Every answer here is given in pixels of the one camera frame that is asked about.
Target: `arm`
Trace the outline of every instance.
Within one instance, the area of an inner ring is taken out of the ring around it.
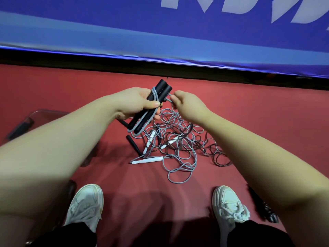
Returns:
[[[109,123],[160,105],[146,100],[149,93],[134,87],[102,97],[1,146],[0,225],[21,220],[26,225],[22,231],[28,231],[31,222],[26,220],[51,203]]]
[[[250,186],[278,213],[296,245],[308,246],[309,238],[313,245],[329,244],[325,232],[329,213],[324,209],[329,206],[327,177],[285,149],[214,114],[193,94],[177,91],[171,100],[184,119],[214,137]]]

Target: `person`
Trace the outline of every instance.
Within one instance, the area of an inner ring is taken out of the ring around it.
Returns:
[[[149,89],[134,87],[102,97],[0,147],[2,246],[24,245],[34,218],[63,189],[114,119],[160,106],[146,100],[149,94]],[[284,246],[329,246],[327,177],[274,143],[211,112],[191,93],[176,91],[171,100],[183,119],[215,138],[248,184],[278,214],[288,233],[248,220],[249,212],[234,191],[220,186],[212,202],[222,247],[254,241],[250,233],[271,235],[262,246],[276,240]],[[159,119],[159,112],[154,119]],[[95,246],[102,208],[101,188],[95,184],[82,187],[72,200],[65,225],[31,246]],[[72,239],[77,234],[81,242]]]

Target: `light blue stripe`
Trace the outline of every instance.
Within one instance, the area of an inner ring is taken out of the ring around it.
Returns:
[[[0,12],[0,43],[41,50],[203,62],[329,65],[329,53],[144,33]]]

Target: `forearm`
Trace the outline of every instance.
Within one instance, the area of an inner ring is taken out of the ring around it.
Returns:
[[[0,147],[0,213],[34,216],[80,166],[115,117],[110,96]]]
[[[329,190],[324,175],[274,143],[214,113],[202,126],[246,181],[277,211]]]

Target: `red mat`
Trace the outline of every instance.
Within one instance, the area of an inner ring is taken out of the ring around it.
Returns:
[[[151,88],[161,78],[7,65],[0,65],[0,75],[0,138],[32,111],[72,112],[129,87]],[[212,111],[280,145],[329,176],[329,92],[176,78],[167,82],[173,91],[196,94]],[[252,220],[283,229],[281,224],[262,222],[257,216],[246,181],[234,166],[217,167],[211,158],[200,156],[191,179],[172,184],[161,162],[128,164],[136,153],[126,135],[126,129],[114,121],[101,139],[99,156],[72,178],[78,187],[96,183],[103,189],[103,219],[97,228],[99,247],[217,243],[219,229],[208,216],[212,189],[220,185],[235,190],[251,211]]]

